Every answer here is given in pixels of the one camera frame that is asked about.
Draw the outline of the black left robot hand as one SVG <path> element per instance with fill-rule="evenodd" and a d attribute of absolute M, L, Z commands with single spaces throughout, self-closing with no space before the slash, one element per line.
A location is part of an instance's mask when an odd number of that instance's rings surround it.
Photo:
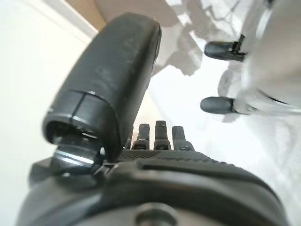
<path fill-rule="evenodd" d="M 19 226 L 286 226 L 254 174 L 196 152 L 183 128 L 133 124 L 161 39 L 157 21 L 125 13 L 80 56 L 45 115 L 53 156 L 31 167 Z"/>

